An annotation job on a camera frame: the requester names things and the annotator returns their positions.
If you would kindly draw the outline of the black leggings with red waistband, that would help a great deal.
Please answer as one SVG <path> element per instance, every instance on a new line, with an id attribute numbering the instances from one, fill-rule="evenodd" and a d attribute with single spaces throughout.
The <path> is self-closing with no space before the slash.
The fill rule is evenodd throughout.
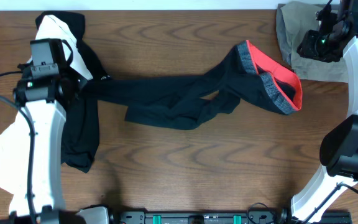
<path id="1" fill-rule="evenodd" d="M 105 79 L 86 85 L 85 95 L 127 106 L 126 121 L 182 130 L 232 113 L 241 100 L 283 115 L 301 110 L 303 101 L 298 76 L 248 40 L 204 75 Z"/>

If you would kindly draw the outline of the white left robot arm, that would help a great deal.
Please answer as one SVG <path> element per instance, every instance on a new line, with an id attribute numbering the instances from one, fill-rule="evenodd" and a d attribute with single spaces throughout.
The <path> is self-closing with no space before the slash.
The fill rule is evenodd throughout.
<path id="1" fill-rule="evenodd" d="M 79 212 L 65 210 L 60 166 L 61 153 L 71 143 L 87 145 L 73 157 L 89 169 L 99 144 L 98 106 L 78 96 L 87 79 L 72 68 L 75 52 L 63 39 L 30 43 L 32 63 L 14 89 L 16 108 L 28 128 L 25 141 L 12 136 L 13 150 L 26 149 L 27 174 L 14 191 L 5 223 L 109 223 L 107 207 L 95 205 Z"/>

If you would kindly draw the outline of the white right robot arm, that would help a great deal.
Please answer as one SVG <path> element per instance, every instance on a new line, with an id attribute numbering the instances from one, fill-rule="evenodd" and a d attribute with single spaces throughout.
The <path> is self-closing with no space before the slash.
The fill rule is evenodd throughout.
<path id="1" fill-rule="evenodd" d="M 328 207 L 347 189 L 358 194 L 358 1 L 341 1 L 316 13 L 318 30 L 309 30 L 297 52 L 321 62 L 343 58 L 348 71 L 347 118 L 323 139 L 320 165 L 307 185 L 282 210 L 279 223 L 319 223 Z"/>

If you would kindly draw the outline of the black shirt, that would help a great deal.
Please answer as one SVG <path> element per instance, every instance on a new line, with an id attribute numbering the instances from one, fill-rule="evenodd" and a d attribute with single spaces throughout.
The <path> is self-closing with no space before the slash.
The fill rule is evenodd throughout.
<path id="1" fill-rule="evenodd" d="M 64 46 L 66 58 L 73 53 L 70 67 L 88 81 L 107 78 L 98 56 L 83 41 L 85 16 L 76 12 L 45 11 L 35 20 L 37 39 L 66 40 L 72 49 Z M 62 135 L 61 161 L 87 173 L 94 162 L 99 146 L 98 101 L 85 94 L 74 100 L 67 109 L 67 120 Z"/>

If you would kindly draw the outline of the olive khaki garment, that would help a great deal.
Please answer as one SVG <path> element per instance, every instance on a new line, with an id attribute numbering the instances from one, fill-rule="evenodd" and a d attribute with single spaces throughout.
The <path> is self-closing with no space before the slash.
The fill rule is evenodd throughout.
<path id="1" fill-rule="evenodd" d="M 322 4 L 313 5 L 298 1 L 278 5 L 276 33 L 282 58 L 300 79 L 347 83 L 348 72 L 343 59 L 339 62 L 324 63 L 303 58 L 296 52 L 306 32 L 318 30 L 316 13 L 323 7 Z"/>

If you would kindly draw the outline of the white garment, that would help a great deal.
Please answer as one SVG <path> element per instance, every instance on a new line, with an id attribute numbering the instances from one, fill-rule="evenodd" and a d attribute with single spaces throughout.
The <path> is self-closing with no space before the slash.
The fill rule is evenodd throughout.
<path id="1" fill-rule="evenodd" d="M 86 66 L 80 45 L 85 33 L 82 14 L 48 11 L 36 19 L 36 40 L 59 39 L 63 43 L 69 71 L 80 74 L 88 81 L 94 76 Z M 13 194 L 24 184 L 29 158 L 29 127 L 24 117 L 17 113 L 14 122 L 0 134 L 0 188 Z"/>

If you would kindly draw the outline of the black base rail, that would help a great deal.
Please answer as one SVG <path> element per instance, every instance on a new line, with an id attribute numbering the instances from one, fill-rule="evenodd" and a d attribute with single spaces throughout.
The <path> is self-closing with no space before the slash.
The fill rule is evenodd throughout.
<path id="1" fill-rule="evenodd" d="M 112 212 L 112 224 L 301 224 L 286 208 L 276 212 L 266 206 L 252 205 L 246 211 L 149 212 L 127 210 Z"/>

